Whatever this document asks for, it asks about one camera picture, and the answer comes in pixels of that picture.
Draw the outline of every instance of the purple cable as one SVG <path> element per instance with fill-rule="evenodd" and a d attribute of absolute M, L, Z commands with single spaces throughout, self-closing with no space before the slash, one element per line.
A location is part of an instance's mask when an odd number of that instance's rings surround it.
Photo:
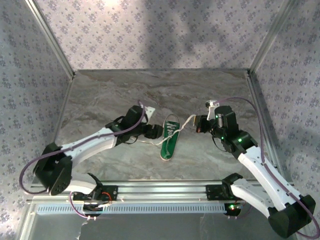
<path fill-rule="evenodd" d="M 80 146 L 82 146 L 83 144 L 86 144 L 87 142 L 90 142 L 91 140 L 93 139 L 98 139 L 98 138 L 104 138 L 104 137 L 108 137 L 108 136 L 118 136 L 118 135 L 121 135 L 121 134 L 125 134 L 133 129 L 135 129 L 141 122 L 142 120 L 144 119 L 145 117 L 145 114 L 146 114 L 146 110 L 145 110 L 145 106 L 138 100 L 138 104 L 139 105 L 142 105 L 142 114 L 141 114 L 141 117 L 140 119 L 136 122 L 135 125 L 125 129 L 125 130 L 122 130 L 122 131 L 117 131 L 117 132 L 111 132 L 111 133 L 105 133 L 105 134 L 101 134 L 101 135 L 96 135 L 96 136 L 92 136 L 92 137 L 89 137 L 88 139 L 82 141 L 82 142 L 79 142 L 78 144 L 72 146 L 72 147 L 68 147 L 66 149 L 63 149 L 63 150 L 58 150 L 58 151 L 53 151 L 53 152 L 50 152 L 50 153 L 47 153 L 47 154 L 44 154 L 44 155 L 41 155 L 39 157 L 36 157 L 35 159 L 31 160 L 30 162 L 28 162 L 22 169 L 21 173 L 20 173 L 20 176 L 19 176 L 19 185 L 20 187 L 24 190 L 25 193 L 27 194 L 31 194 L 31 195 L 36 195 L 36 194 L 42 194 L 44 192 L 46 192 L 47 190 L 42 190 L 42 191 L 38 191 L 38 192 L 32 192 L 32 191 L 29 191 L 28 189 L 25 188 L 24 186 L 24 183 L 23 183 L 23 176 L 27 170 L 27 168 L 35 163 L 35 162 L 38 162 L 39 160 L 42 160 L 42 159 L 45 159 L 45 158 L 48 158 L 48 157 L 51 157 L 51 156 L 54 156 L 54 155 L 57 155 L 57 154 L 61 154 L 61 153 L 64 153 L 64 152 L 67 152 L 67 151 L 70 151 L 70 150 L 73 150 L 75 148 L 78 148 Z"/>
<path fill-rule="evenodd" d="M 85 216 L 84 214 L 82 214 L 81 212 L 79 212 L 79 211 L 76 209 L 74 203 L 72 202 L 72 197 L 71 197 L 72 194 L 73 194 L 73 192 L 71 191 L 70 194 L 69 194 L 69 202 L 70 202 L 70 204 L 71 204 L 72 209 L 73 209 L 73 210 L 75 211 L 75 213 L 78 214 L 80 217 L 82 217 L 82 218 L 84 218 L 84 219 L 87 219 L 87 218 L 88 218 L 87 216 Z"/>
<path fill-rule="evenodd" d="M 263 128 L 262 128 L 262 123 L 261 123 L 261 117 L 259 115 L 259 112 L 258 112 L 258 109 L 256 108 L 256 106 L 249 100 L 243 98 L 243 97 L 240 97 L 240 96 L 234 96 L 234 97 L 227 97 L 227 98 L 224 98 L 222 100 L 219 100 L 219 101 L 216 101 L 214 102 L 214 104 L 218 104 L 218 103 L 223 103 L 227 100 L 230 100 L 230 99 L 241 99 L 241 100 L 244 100 L 246 102 L 248 102 L 255 110 L 255 113 L 257 115 L 257 118 L 258 118 L 258 123 L 259 123 L 259 128 L 260 128 L 260 142 L 261 142 L 261 161 L 262 163 L 264 163 L 266 160 L 265 160 L 265 154 L 264 154 L 264 132 L 263 132 Z M 266 171 L 269 173 L 269 175 L 273 178 L 273 180 L 290 196 L 292 197 L 297 203 L 299 203 L 299 205 L 306 211 L 306 213 L 310 216 L 310 218 L 312 219 L 314 225 L 315 225 L 315 228 L 316 228 L 316 234 L 314 236 L 308 236 L 308 235 L 305 235 L 301 232 L 297 232 L 297 234 L 305 237 L 306 239 L 318 239 L 320 237 L 320 227 L 319 227 L 319 224 L 316 220 L 316 218 L 314 217 L 314 215 L 310 212 L 310 210 L 295 196 L 293 195 L 287 188 L 285 185 L 283 185 L 277 178 L 276 176 L 272 173 L 272 171 L 270 170 L 270 168 L 267 166 L 267 164 L 264 164 L 264 167 L 266 169 Z"/>

